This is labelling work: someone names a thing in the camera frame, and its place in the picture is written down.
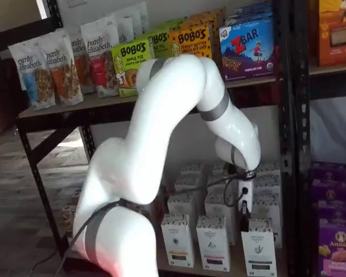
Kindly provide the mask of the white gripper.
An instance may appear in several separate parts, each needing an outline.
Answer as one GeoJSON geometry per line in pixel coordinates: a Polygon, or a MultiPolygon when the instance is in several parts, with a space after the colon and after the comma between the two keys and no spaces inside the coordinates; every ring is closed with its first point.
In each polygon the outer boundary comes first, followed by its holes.
{"type": "Polygon", "coordinates": [[[253,180],[240,180],[238,183],[238,211],[241,212],[240,219],[240,231],[249,231],[249,220],[251,216],[249,213],[252,212],[253,204],[253,180]]]}

